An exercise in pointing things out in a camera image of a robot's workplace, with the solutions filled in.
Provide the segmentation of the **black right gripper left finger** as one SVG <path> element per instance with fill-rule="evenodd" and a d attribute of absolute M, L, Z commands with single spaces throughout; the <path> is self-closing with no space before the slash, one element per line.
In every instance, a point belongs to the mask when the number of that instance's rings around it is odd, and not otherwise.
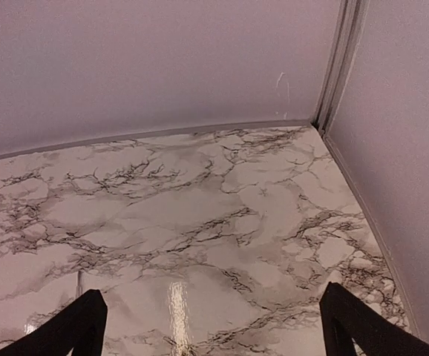
<path fill-rule="evenodd" d="M 89 289 L 37 330 L 0 349 L 0 356 L 102 354 L 108 307 Z"/>

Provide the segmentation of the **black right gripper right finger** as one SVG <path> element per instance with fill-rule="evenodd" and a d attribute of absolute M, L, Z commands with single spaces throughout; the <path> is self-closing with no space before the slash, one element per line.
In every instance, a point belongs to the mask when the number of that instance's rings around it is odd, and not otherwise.
<path fill-rule="evenodd" d="M 376 313 L 339 283 L 328 283 L 319 302 L 326 355 L 429 355 L 429 344 Z"/>

